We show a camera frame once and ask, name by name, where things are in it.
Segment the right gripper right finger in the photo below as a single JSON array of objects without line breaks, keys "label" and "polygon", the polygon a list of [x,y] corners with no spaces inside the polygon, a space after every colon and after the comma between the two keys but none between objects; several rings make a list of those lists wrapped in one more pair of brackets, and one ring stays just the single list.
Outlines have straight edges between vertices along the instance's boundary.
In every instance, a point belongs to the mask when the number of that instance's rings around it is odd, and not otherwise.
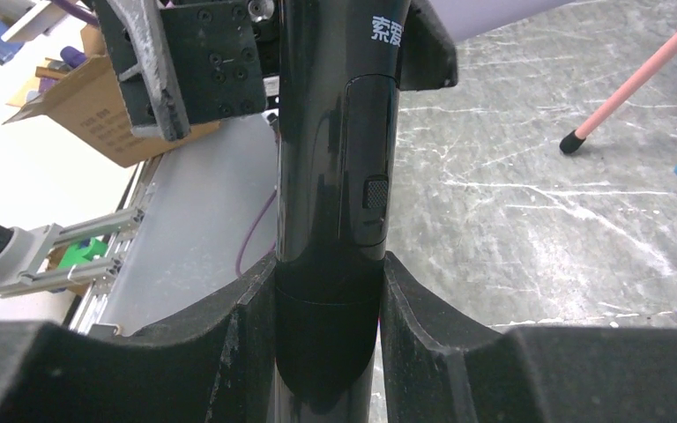
[{"label": "right gripper right finger", "polygon": [[677,329],[500,333],[388,253],[380,330],[391,422],[677,422]]}]

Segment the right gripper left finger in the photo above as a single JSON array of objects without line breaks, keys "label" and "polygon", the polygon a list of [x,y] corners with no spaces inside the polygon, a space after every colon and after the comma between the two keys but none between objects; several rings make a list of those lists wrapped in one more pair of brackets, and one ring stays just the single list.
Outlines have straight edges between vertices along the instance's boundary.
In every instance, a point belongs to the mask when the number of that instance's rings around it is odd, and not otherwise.
[{"label": "right gripper left finger", "polygon": [[0,422],[265,422],[275,261],[134,334],[0,322]]}]

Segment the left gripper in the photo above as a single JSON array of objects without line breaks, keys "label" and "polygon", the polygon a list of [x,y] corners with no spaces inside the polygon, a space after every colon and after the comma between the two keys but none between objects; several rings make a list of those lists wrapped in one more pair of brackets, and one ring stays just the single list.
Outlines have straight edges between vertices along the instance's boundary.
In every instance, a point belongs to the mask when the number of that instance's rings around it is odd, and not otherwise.
[{"label": "left gripper", "polygon": [[277,2],[95,1],[93,11],[134,137],[175,142],[277,106]]}]

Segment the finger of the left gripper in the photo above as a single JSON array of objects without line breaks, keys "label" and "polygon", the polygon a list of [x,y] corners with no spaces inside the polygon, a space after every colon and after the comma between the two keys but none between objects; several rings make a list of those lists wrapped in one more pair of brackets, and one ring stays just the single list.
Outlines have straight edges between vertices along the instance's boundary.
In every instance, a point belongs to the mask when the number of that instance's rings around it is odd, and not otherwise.
[{"label": "finger of the left gripper", "polygon": [[412,0],[399,48],[401,91],[432,91],[458,83],[454,41],[428,0]]}]

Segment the black microphone orange tip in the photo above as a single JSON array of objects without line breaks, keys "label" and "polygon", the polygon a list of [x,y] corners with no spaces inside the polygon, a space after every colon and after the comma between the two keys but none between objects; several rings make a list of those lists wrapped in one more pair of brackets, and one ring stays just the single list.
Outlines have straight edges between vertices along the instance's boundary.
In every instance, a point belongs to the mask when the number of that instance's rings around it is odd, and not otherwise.
[{"label": "black microphone orange tip", "polygon": [[278,422],[368,420],[409,7],[280,5]]}]

